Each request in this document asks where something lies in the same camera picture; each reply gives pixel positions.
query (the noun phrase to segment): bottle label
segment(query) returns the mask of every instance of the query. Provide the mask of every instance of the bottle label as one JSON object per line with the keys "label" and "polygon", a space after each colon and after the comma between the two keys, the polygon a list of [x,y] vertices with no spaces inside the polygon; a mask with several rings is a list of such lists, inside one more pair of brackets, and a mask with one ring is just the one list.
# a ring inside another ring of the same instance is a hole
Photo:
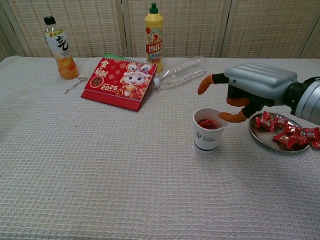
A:
{"label": "bottle label", "polygon": [[45,40],[57,61],[59,71],[71,71],[76,67],[70,52],[67,35],[63,30],[45,32]]}
{"label": "bottle label", "polygon": [[160,28],[150,29],[147,27],[145,29],[147,34],[146,40],[146,53],[148,61],[150,63],[156,64],[160,63],[162,60],[162,30]]}

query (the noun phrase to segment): bottle cap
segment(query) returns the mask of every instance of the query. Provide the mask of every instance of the bottle cap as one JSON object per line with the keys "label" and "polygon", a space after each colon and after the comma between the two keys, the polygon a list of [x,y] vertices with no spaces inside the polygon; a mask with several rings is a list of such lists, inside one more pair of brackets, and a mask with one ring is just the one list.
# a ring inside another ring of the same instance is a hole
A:
{"label": "bottle cap", "polygon": [[157,14],[158,13],[157,4],[155,2],[151,3],[151,7],[149,9],[149,13],[151,13],[151,14]]}
{"label": "bottle cap", "polygon": [[46,16],[43,19],[46,25],[51,25],[56,23],[56,20],[53,16]]}
{"label": "bottle cap", "polygon": [[154,86],[155,88],[157,88],[157,87],[159,87],[160,85],[161,85],[160,79],[157,78],[157,77],[154,77],[154,78],[153,78],[153,86]]}

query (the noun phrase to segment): green bottle cap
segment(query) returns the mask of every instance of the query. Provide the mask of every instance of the green bottle cap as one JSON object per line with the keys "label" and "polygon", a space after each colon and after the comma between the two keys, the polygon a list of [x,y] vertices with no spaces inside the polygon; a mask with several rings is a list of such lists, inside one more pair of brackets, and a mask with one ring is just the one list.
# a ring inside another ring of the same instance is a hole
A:
{"label": "green bottle cap", "polygon": [[149,13],[151,13],[151,14],[157,14],[158,13],[157,4],[155,2],[151,3],[151,7],[150,7],[150,10],[149,10]]}

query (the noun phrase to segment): black bottle cap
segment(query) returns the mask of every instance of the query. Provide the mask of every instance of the black bottle cap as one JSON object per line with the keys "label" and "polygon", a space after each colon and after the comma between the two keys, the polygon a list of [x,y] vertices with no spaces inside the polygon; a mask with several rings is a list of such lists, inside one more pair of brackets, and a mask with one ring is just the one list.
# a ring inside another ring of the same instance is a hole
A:
{"label": "black bottle cap", "polygon": [[46,16],[43,19],[46,25],[51,25],[56,23],[56,20],[53,16]]}

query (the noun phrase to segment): orange juice bottle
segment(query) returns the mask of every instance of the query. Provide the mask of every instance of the orange juice bottle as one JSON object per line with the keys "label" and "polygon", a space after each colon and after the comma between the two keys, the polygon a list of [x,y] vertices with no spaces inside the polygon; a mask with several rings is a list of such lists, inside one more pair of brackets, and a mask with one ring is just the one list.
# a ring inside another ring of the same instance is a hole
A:
{"label": "orange juice bottle", "polygon": [[162,32],[163,17],[158,13],[155,2],[151,3],[149,14],[145,16],[145,33],[146,33],[146,60],[149,63],[157,65],[156,72],[162,71]]}
{"label": "orange juice bottle", "polygon": [[63,79],[76,78],[79,75],[78,68],[72,58],[66,33],[56,26],[53,16],[46,16],[44,22],[46,24],[45,40],[55,57],[61,77]]}

